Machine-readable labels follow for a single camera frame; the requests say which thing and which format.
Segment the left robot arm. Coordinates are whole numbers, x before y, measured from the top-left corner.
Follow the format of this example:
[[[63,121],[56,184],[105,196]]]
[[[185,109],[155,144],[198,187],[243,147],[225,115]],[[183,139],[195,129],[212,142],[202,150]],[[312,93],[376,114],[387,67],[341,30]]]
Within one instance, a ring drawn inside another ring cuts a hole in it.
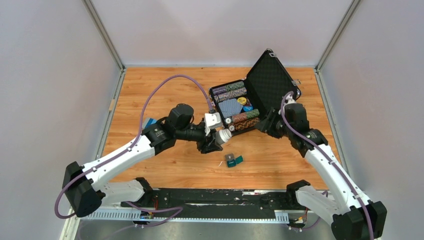
[[[206,113],[198,124],[192,123],[193,117],[193,108],[180,103],[168,116],[148,125],[133,140],[108,155],[83,165],[75,161],[70,163],[65,169],[57,201],[66,196],[73,215],[79,218],[105,204],[129,201],[149,206],[153,193],[144,178],[118,183],[110,181],[136,163],[174,147],[178,140],[196,142],[201,154],[222,151],[222,145],[231,139],[232,133],[223,128],[220,114]]]

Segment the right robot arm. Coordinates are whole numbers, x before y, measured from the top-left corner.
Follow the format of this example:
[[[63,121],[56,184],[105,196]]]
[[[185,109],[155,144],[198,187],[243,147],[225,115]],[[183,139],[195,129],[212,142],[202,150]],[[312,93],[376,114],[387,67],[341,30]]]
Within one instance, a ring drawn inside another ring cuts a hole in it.
[[[318,172],[333,199],[319,193],[305,180],[287,185],[286,204],[304,206],[330,227],[337,240],[376,240],[383,235],[387,208],[372,201],[339,163],[327,139],[310,127],[307,111],[300,103],[282,103],[255,125],[273,138],[287,137],[291,146]]]

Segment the white pill bottle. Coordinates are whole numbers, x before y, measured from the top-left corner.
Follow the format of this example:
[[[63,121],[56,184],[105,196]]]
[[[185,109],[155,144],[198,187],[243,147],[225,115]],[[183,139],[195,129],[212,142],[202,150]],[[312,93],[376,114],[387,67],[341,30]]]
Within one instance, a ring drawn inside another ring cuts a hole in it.
[[[216,132],[216,141],[219,145],[227,143],[232,138],[232,133],[229,129],[221,129]]]

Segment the teal pill organizer box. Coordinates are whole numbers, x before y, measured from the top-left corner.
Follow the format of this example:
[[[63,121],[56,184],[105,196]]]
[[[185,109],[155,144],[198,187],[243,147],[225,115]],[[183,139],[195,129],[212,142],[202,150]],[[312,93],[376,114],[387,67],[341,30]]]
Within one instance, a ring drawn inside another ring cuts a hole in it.
[[[233,153],[226,154],[224,157],[228,168],[233,168],[244,161],[241,155],[236,157]]]

